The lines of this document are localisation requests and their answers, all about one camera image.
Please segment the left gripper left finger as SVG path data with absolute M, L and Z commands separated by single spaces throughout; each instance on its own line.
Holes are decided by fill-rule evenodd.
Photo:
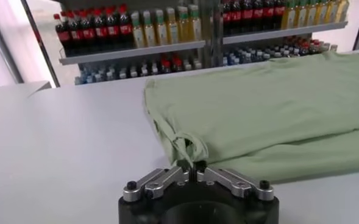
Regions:
M 123 201 L 136 203 L 143 198 L 162 198 L 169 190 L 186 186 L 190 182 L 191 171 L 186 161 L 179 161 L 169 169 L 156 168 L 139 180 L 128 181 L 123 188 Z

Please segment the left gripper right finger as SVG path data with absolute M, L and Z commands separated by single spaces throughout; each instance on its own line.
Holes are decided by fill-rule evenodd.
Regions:
M 247 198 L 250 195 L 255 195 L 261 201 L 274 199 L 274 189 L 267 180 L 256 180 L 233 169 L 207 166 L 205 161 L 194 163 L 194 169 L 198 182 L 218 183 L 235 197 Z

